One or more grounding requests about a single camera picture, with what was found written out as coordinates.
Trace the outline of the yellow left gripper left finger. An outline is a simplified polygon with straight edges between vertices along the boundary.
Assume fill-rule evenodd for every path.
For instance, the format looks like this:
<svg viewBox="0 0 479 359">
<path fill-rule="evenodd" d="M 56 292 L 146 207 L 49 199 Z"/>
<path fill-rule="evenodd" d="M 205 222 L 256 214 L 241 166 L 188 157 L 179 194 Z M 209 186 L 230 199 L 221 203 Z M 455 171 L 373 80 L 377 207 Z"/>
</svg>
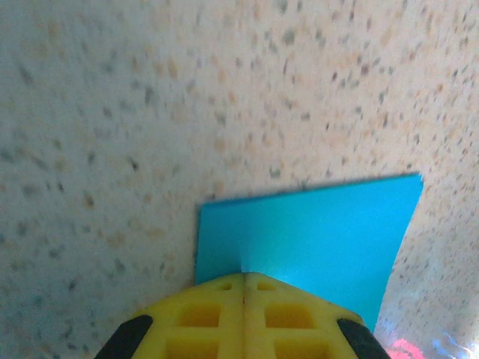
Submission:
<svg viewBox="0 0 479 359">
<path fill-rule="evenodd" d="M 243 276 L 190 287 L 122 323 L 97 358 L 241 358 Z"/>
</svg>

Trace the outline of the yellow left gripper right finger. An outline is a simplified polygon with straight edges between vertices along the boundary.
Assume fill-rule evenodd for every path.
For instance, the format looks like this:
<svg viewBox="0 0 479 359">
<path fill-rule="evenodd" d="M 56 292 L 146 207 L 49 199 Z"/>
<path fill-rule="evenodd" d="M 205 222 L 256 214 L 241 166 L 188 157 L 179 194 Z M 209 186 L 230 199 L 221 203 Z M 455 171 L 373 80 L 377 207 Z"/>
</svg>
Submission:
<svg viewBox="0 0 479 359">
<path fill-rule="evenodd" d="M 356 313 L 263 274 L 244 282 L 246 358 L 389 358 Z"/>
</svg>

